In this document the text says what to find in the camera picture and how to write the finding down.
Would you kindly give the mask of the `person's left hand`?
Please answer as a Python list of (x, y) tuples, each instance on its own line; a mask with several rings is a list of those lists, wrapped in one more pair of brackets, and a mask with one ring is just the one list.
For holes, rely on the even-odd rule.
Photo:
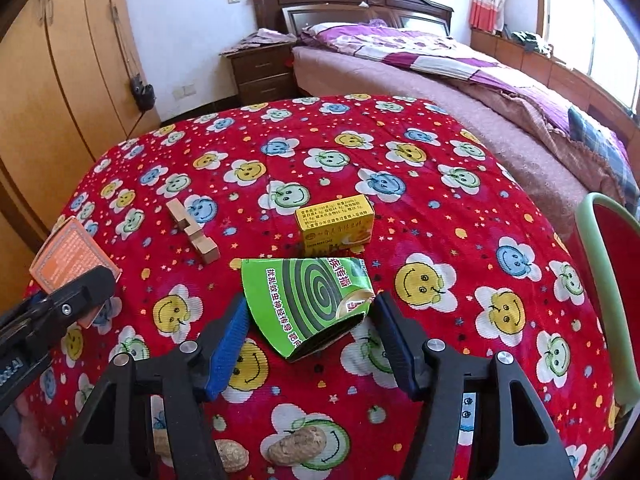
[(14, 406), (21, 417), (17, 455), (33, 479), (51, 480), (56, 459), (49, 441), (40, 432), (24, 394), (16, 399)]

